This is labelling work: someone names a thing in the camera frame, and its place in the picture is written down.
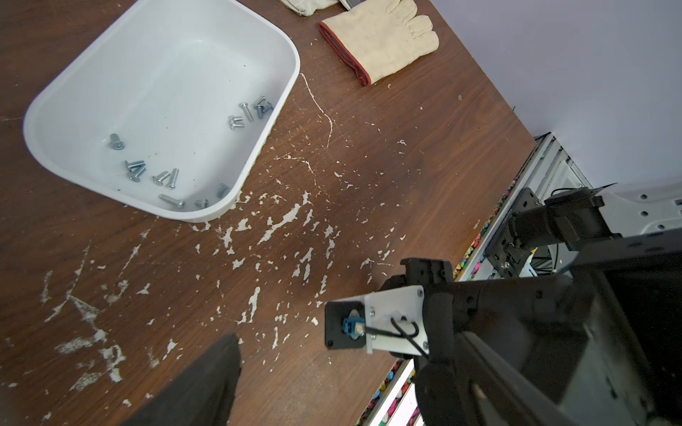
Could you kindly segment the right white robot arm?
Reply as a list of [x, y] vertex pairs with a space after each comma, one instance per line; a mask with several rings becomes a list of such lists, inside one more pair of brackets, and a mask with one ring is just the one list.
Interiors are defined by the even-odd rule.
[[491, 257], [496, 280], [407, 258], [385, 282], [422, 310], [427, 424], [680, 424], [680, 179], [525, 200]]

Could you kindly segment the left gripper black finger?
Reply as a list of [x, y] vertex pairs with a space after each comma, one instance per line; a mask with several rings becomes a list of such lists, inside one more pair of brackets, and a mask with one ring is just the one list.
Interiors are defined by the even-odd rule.
[[125, 425], [226, 425], [242, 372], [239, 338], [225, 335]]

